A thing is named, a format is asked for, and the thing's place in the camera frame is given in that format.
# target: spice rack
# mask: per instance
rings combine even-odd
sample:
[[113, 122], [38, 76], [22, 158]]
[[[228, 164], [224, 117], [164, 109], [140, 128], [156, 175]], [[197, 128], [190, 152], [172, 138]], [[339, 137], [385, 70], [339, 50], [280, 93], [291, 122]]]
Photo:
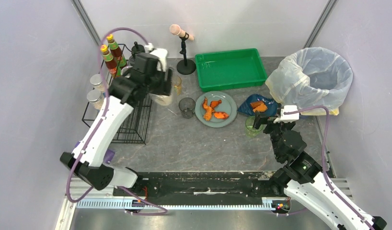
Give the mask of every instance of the spice rack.
[[[118, 45], [122, 48], [123, 53], [124, 50], [128, 50], [130, 52], [129, 56], [131, 56], [131, 51], [125, 44]], [[102, 62], [100, 71], [103, 71], [103, 65], [104, 61]], [[112, 77], [109, 72], [107, 74], [106, 80], [110, 85]], [[120, 128], [117, 130], [111, 143], [145, 144], [148, 132], [148, 123], [150, 121], [151, 106], [152, 99], [149, 95], [147, 95], [144, 100], [138, 102], [134, 111], [124, 120]], [[83, 113], [82, 122], [87, 125], [87, 127], [90, 127], [97, 115], [98, 111], [93, 108], [93, 106], [89, 105], [89, 102], [87, 102]]]

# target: stand base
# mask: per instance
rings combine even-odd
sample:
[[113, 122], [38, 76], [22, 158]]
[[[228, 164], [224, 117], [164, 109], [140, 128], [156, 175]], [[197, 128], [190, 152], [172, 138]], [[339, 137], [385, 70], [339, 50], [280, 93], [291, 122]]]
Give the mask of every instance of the stand base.
[[196, 64], [194, 61], [188, 59], [187, 66], [185, 66], [184, 60], [180, 60], [176, 65], [176, 70], [178, 70], [180, 74], [189, 75], [196, 70]]

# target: yellow bottle cap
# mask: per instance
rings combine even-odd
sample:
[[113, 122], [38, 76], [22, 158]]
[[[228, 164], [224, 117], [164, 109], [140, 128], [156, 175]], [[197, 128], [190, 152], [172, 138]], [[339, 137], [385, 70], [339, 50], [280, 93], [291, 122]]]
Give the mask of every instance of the yellow bottle cap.
[[102, 52], [106, 52], [106, 51], [108, 50], [108, 48], [107, 48], [106, 45], [102, 45], [102, 46], [100, 47], [100, 50], [101, 50]]
[[106, 37], [106, 39], [107, 39], [108, 41], [111, 41], [113, 38], [114, 38], [114, 37], [113, 37], [112, 34], [109, 34], [109, 36]]

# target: blue bag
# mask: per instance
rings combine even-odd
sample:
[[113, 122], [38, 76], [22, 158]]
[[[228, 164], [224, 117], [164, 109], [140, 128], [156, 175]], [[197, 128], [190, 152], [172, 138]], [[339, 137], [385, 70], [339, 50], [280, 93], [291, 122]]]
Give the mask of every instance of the blue bag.
[[266, 116], [274, 116], [277, 114], [278, 103], [274, 99], [266, 98], [259, 94], [252, 94], [245, 100], [240, 107], [238, 107], [237, 112], [243, 113], [248, 116], [254, 116], [253, 108], [250, 103], [263, 101], [264, 104], [268, 107], [268, 109], [264, 112]]

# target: gray wall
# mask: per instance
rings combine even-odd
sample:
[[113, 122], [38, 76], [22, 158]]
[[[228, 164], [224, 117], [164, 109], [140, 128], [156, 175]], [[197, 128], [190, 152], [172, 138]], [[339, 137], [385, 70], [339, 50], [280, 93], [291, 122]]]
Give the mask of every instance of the gray wall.
[[[260, 55], [286, 56], [301, 49], [327, 0], [81, 0], [100, 36], [114, 27], [131, 27], [149, 42], [179, 54], [181, 40], [169, 32], [179, 24], [193, 34], [187, 42], [195, 54], [257, 48]], [[113, 12], [105, 11], [115, 7]], [[136, 35], [115, 33], [133, 46]]]
[[354, 72], [327, 140], [337, 175], [392, 230], [392, 0], [339, 1], [314, 46], [339, 53]]
[[50, 230], [96, 47], [68, 0], [0, 0], [0, 230]]

